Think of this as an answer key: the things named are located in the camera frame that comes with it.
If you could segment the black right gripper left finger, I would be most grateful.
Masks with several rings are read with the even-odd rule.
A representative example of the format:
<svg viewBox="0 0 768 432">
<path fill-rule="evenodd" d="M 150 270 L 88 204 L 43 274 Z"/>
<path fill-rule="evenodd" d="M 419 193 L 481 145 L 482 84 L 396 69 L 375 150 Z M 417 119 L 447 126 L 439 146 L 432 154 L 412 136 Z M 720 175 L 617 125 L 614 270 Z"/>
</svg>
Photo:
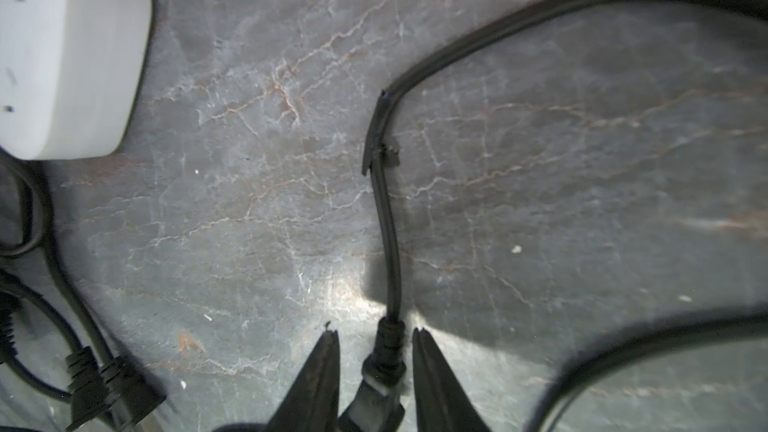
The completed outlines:
<svg viewBox="0 0 768 432">
<path fill-rule="evenodd" d="M 336 331 L 323 332 L 265 431 L 337 430 L 340 344 Z"/>
</svg>

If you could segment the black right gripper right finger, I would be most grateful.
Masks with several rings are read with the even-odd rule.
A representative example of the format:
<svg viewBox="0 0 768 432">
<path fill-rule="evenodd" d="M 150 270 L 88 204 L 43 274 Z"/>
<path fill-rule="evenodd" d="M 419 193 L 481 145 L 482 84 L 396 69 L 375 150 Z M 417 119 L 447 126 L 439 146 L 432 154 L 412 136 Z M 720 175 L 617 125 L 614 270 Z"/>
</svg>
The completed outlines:
<svg viewBox="0 0 768 432">
<path fill-rule="evenodd" d="M 416 328 L 412 345 L 418 430 L 489 432 L 432 334 Z"/>
</svg>

